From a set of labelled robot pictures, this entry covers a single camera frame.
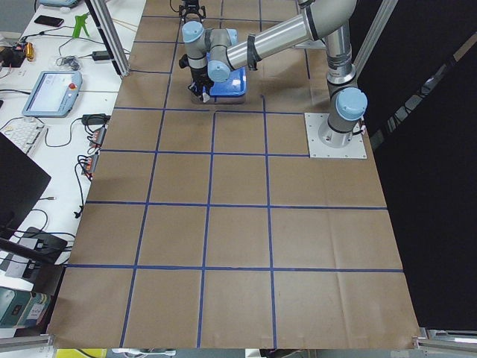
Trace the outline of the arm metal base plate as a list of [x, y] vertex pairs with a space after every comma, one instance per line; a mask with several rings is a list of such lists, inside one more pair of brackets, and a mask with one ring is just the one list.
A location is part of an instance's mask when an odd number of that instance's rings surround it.
[[309, 157], [312, 159], [365, 160], [364, 136], [356, 123], [345, 134], [335, 132], [328, 123], [328, 113], [304, 113]]

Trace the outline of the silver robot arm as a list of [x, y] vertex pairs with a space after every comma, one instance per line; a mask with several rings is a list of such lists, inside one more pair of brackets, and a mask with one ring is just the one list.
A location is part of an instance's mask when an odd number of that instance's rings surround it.
[[357, 87], [352, 62], [349, 20], [356, 2], [300, 1], [299, 6], [296, 16], [249, 34], [244, 41], [239, 41], [236, 31], [205, 28], [201, 22], [189, 21], [182, 27], [186, 53], [179, 66], [189, 69], [189, 91], [204, 103], [209, 102], [213, 86], [228, 81], [240, 68], [255, 71], [261, 61], [274, 66], [264, 73], [267, 78], [276, 78], [269, 85], [271, 91], [291, 95], [293, 90], [277, 88], [304, 78], [303, 68], [286, 63], [291, 53], [305, 41], [324, 42], [330, 105], [328, 119], [319, 127], [318, 135], [323, 144], [343, 148], [356, 136], [354, 128], [367, 109], [367, 97]]

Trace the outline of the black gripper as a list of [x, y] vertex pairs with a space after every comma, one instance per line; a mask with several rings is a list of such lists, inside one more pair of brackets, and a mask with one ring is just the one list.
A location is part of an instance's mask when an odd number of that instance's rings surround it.
[[200, 22], [206, 18], [206, 7], [198, 0], [183, 0], [178, 9], [179, 17], [186, 22], [190, 15], [195, 15]]
[[192, 83], [188, 89], [197, 98], [210, 97], [210, 90], [212, 88], [212, 80], [208, 76], [207, 69], [190, 69], [192, 75]]

